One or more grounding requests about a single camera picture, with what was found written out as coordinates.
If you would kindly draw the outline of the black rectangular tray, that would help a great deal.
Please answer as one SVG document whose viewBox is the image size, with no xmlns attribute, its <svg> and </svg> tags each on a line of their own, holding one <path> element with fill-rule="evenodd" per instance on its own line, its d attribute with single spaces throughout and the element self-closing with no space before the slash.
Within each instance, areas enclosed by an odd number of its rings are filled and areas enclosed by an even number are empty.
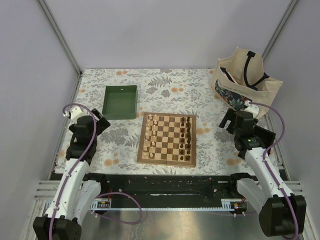
<svg viewBox="0 0 320 240">
<path fill-rule="evenodd" d="M 276 134 L 274 132 L 258 125 L 256 125 L 253 130 L 255 136 L 262 140 L 265 149 L 267 149 L 274 143 L 276 138 Z"/>
</svg>

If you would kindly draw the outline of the wooden chess board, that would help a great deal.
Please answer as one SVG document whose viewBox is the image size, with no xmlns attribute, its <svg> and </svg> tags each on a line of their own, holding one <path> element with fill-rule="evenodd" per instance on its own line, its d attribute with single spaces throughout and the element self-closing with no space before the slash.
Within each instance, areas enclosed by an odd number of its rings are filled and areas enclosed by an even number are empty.
<svg viewBox="0 0 320 240">
<path fill-rule="evenodd" d="M 139 164 L 194 168 L 196 166 L 196 116 L 146 112 L 143 115 L 137 153 Z"/>
</svg>

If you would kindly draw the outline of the floral patterned table mat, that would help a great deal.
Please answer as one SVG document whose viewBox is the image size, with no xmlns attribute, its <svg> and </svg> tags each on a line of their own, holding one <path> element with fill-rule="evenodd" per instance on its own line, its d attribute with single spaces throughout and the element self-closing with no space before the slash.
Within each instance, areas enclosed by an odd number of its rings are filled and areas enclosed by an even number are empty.
<svg viewBox="0 0 320 240">
<path fill-rule="evenodd" d="M 87 69 L 75 102 L 102 110 L 107 86 L 137 86 L 134 119 L 113 120 L 98 137 L 92 173 L 133 175 L 230 175 L 252 173 L 238 157 L 234 139 L 219 127 L 228 105 L 210 87 L 210 69 Z M 196 166 L 137 162 L 143 116 L 150 113 L 196 117 Z"/>
</svg>

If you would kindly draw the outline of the green rectangular tray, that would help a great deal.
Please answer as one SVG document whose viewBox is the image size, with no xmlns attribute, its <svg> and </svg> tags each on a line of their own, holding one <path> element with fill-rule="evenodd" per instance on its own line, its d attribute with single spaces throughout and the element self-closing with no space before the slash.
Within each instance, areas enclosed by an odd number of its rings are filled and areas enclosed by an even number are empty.
<svg viewBox="0 0 320 240">
<path fill-rule="evenodd" d="M 102 114 L 107 120 L 133 120 L 138 101 L 137 85 L 107 85 Z"/>
</svg>

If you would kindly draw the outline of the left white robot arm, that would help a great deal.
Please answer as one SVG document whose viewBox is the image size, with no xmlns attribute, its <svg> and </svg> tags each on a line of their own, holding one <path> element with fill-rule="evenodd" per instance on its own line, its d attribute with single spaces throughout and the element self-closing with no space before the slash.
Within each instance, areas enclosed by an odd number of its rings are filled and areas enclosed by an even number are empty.
<svg viewBox="0 0 320 240">
<path fill-rule="evenodd" d="M 37 216 L 33 222 L 39 240 L 79 240 L 92 202 L 109 191 L 107 183 L 84 177 L 96 154 L 98 136 L 111 124 L 97 109 L 79 103 L 64 106 L 62 113 L 71 120 L 72 137 L 56 194 L 44 215 Z"/>
</svg>

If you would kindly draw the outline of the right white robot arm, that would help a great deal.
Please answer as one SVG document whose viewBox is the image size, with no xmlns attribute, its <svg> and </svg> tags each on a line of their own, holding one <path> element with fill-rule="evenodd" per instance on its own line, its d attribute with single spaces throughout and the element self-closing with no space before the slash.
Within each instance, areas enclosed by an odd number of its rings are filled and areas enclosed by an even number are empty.
<svg viewBox="0 0 320 240">
<path fill-rule="evenodd" d="M 286 185 L 270 161 L 269 153 L 282 136 L 258 126 L 262 104 L 245 101 L 244 108 L 229 108 L 219 124 L 234 136 L 238 157 L 254 171 L 257 181 L 247 173 L 230 176 L 228 194 L 244 197 L 258 213 L 259 225 L 267 237 L 281 236 L 295 240 L 304 231 L 307 203 Z"/>
</svg>

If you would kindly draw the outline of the beige floral tote bag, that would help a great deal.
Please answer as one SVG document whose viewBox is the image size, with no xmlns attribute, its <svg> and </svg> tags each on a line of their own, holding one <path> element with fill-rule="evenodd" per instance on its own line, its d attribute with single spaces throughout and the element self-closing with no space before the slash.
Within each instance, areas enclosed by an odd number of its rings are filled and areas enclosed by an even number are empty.
<svg viewBox="0 0 320 240">
<path fill-rule="evenodd" d="M 282 85 L 266 74 L 261 55 L 239 47 L 218 59 L 210 80 L 211 89 L 236 111 L 246 108 L 246 101 L 271 106 Z"/>
</svg>

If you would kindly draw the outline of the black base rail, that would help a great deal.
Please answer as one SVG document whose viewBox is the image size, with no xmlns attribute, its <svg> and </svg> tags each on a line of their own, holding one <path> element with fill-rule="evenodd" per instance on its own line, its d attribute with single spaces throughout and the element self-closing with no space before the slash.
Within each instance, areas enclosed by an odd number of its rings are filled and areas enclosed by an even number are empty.
<svg viewBox="0 0 320 240">
<path fill-rule="evenodd" d="M 222 199 L 242 200 L 236 192 L 237 173 L 232 175 L 138 175 L 88 173 L 84 180 L 101 183 L 103 193 L 112 193 L 111 207 L 134 208 L 128 197 L 115 195 L 124 192 L 142 208 L 217 208 Z"/>
</svg>

